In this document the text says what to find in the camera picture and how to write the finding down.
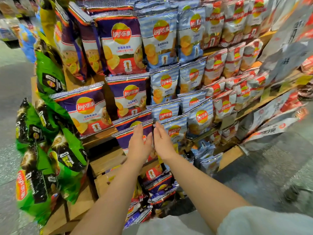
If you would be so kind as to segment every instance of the tiled floor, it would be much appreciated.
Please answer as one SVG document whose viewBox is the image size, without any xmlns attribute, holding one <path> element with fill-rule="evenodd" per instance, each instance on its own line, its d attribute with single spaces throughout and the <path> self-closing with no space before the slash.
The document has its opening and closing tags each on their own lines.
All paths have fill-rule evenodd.
<svg viewBox="0 0 313 235">
<path fill-rule="evenodd" d="M 20 155 L 15 150 L 16 111 L 31 95 L 33 64 L 21 49 L 9 49 L 0 41 L 0 228 L 1 235 L 37 235 L 38 228 L 15 201 L 15 178 Z M 313 189 L 313 105 L 311 115 L 279 136 L 273 146 L 236 160 L 217 179 L 264 208 L 302 212 L 313 216 L 312 197 L 302 193 L 299 203 L 287 204 L 282 194 L 292 183 Z"/>
</svg>

